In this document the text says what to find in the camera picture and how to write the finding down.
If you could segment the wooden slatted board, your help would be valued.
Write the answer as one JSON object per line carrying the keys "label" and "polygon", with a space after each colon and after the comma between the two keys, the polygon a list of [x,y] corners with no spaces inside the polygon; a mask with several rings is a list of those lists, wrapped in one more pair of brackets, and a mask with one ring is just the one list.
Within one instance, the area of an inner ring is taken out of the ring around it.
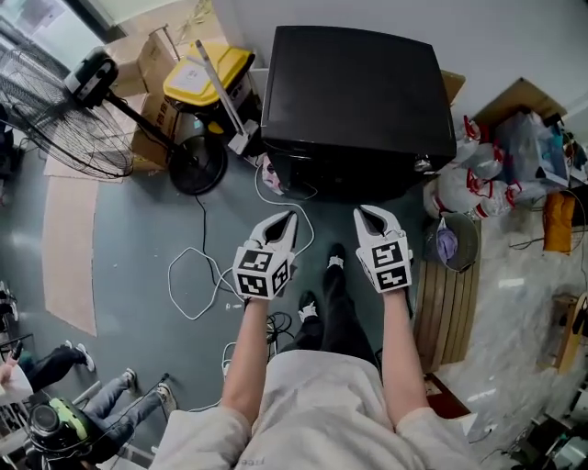
{"label": "wooden slatted board", "polygon": [[433,373],[444,364],[465,359],[477,304],[481,268],[481,224],[475,263],[464,273],[420,260],[415,299],[414,338],[423,370]]}

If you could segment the person's right forearm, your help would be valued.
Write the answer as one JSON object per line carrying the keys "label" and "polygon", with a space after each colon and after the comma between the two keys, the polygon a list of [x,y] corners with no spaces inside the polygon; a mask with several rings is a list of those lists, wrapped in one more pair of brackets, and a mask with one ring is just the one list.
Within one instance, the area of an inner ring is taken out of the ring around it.
{"label": "person's right forearm", "polygon": [[411,412],[427,408],[428,402],[404,291],[384,293],[383,301],[383,393],[390,421],[396,427]]}

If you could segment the big brown cardboard panel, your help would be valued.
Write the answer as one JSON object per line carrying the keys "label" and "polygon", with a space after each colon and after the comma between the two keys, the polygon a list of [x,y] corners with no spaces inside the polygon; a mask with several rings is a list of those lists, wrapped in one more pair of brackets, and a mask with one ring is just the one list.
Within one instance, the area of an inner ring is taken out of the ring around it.
{"label": "big brown cardboard panel", "polygon": [[517,79],[474,116],[474,121],[493,129],[518,112],[534,112],[543,119],[563,118],[567,110],[525,78]]}

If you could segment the large brown cardboard box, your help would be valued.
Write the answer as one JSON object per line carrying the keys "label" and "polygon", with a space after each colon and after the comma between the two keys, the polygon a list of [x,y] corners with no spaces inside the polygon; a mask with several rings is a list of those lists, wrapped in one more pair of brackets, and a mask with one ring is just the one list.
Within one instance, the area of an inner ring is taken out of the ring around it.
{"label": "large brown cardboard box", "polygon": [[159,139],[175,137],[179,113],[164,95],[135,95],[132,107],[148,123],[136,124],[131,134],[130,147],[134,152],[133,170],[137,172],[165,171],[168,163],[168,145]]}

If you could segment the person's black trousers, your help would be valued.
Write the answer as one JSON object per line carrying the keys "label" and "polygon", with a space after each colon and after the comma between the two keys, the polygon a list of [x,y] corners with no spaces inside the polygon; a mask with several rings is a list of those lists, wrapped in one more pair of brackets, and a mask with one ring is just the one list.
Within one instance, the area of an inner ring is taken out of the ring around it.
{"label": "person's black trousers", "polygon": [[378,366],[368,337],[356,315],[355,303],[346,290],[344,269],[326,269],[322,280],[326,301],[323,315],[318,307],[318,317],[301,322],[294,339],[280,351],[316,351],[338,353],[367,361]]}

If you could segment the pile of clear plastic bags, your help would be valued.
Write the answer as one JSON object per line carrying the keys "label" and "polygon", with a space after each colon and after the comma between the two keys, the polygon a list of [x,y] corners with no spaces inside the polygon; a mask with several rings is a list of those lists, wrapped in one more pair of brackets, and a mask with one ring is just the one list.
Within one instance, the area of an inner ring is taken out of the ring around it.
{"label": "pile of clear plastic bags", "polygon": [[509,156],[503,179],[514,187],[516,203],[568,187],[570,171],[558,124],[546,126],[537,113],[518,112],[496,128],[495,136]]}

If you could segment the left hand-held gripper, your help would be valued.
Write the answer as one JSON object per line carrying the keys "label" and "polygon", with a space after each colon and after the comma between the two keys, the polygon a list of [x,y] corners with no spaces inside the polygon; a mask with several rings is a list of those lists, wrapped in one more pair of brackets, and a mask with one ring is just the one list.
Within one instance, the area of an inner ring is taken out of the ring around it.
{"label": "left hand-held gripper", "polygon": [[[234,283],[241,297],[272,300],[280,296],[292,275],[292,264],[298,232],[298,214],[283,211],[259,222],[250,239],[237,249],[232,266]],[[269,243],[283,237],[284,251]]]}

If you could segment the flat beige cardboard sheet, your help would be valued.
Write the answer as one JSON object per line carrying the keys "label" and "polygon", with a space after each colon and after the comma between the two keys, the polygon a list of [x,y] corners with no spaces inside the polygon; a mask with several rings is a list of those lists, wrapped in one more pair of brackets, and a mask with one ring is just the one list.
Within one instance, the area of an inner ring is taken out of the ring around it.
{"label": "flat beige cardboard sheet", "polygon": [[51,177],[63,177],[73,179],[85,179],[91,181],[105,182],[105,183],[121,183],[121,178],[106,178],[101,176],[93,176],[86,173],[82,173],[69,166],[49,157],[45,163],[44,173],[45,176]]}
{"label": "flat beige cardboard sheet", "polygon": [[42,231],[45,308],[97,335],[93,293],[93,241],[98,182],[50,177]]}

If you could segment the black pedestal fan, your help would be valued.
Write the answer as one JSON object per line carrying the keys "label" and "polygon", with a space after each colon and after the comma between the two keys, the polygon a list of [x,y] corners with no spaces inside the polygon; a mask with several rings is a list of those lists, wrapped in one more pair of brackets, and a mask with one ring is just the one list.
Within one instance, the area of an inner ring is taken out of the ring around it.
{"label": "black pedestal fan", "polygon": [[[93,176],[123,178],[133,171],[130,135],[112,116],[118,110],[131,122],[148,123],[111,85],[119,74],[114,60],[102,49],[92,50],[77,67],[61,78],[49,63],[24,48],[0,55],[1,118],[72,169]],[[227,154],[210,137],[194,136],[168,145],[167,171],[182,194],[198,196],[223,177]]]}

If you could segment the black washing machine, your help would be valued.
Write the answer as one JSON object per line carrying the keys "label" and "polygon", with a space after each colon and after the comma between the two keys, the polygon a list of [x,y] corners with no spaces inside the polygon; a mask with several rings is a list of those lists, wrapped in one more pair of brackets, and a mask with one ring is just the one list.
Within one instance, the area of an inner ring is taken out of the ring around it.
{"label": "black washing machine", "polygon": [[432,46],[355,28],[277,27],[261,137],[268,158],[403,159],[420,182],[456,156]]}

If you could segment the metal mesh waste basket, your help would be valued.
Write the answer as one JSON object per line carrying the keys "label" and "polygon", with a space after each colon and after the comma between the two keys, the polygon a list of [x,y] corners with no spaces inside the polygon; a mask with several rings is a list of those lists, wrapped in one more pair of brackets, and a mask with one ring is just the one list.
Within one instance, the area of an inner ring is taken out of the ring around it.
{"label": "metal mesh waste basket", "polygon": [[[436,233],[441,228],[451,229],[458,238],[458,252],[443,264],[437,254]],[[466,272],[476,261],[479,249],[479,235],[474,222],[463,214],[447,214],[434,220],[424,235],[424,258],[456,273]]]}

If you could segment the brown wooden box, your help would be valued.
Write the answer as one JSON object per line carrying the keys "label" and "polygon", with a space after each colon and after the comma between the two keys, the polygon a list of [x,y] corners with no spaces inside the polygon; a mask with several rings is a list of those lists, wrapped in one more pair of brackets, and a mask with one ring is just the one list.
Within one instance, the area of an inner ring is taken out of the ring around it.
{"label": "brown wooden box", "polygon": [[424,384],[428,404],[439,417],[455,420],[470,414],[469,409],[436,375],[425,375]]}

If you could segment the purple cloth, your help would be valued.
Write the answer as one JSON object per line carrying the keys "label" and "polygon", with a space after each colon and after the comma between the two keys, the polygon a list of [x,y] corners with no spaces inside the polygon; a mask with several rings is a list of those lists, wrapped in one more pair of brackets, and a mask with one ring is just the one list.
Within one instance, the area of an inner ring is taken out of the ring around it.
{"label": "purple cloth", "polygon": [[436,233],[436,249],[440,261],[443,264],[448,264],[458,252],[456,234],[448,228],[439,229]]}

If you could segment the white pole tool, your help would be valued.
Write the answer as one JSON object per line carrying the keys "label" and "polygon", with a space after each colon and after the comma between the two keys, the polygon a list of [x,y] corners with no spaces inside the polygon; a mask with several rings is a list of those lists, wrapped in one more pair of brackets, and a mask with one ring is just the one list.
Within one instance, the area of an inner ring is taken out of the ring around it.
{"label": "white pole tool", "polygon": [[206,49],[204,48],[202,42],[199,39],[197,39],[195,44],[201,59],[198,60],[191,55],[188,55],[187,59],[195,64],[202,66],[205,69],[222,102],[222,105],[224,106],[227,115],[229,116],[235,128],[235,135],[229,142],[229,148],[237,155],[242,155],[244,150],[247,148],[250,141],[252,140],[253,136],[259,129],[259,125],[257,122],[251,119],[248,119],[245,123],[242,122],[235,106],[232,103],[230,96],[226,92],[220,80],[220,77],[213,68],[212,61]]}

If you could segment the pink and white packet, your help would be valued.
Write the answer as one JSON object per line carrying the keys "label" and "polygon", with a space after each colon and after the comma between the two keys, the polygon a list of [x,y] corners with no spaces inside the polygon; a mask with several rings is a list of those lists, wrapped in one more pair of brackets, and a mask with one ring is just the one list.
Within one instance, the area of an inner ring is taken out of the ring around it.
{"label": "pink and white packet", "polygon": [[277,172],[275,171],[271,161],[267,156],[264,157],[262,163],[262,181],[276,195],[284,195],[284,191],[282,189],[279,177],[277,176]]}

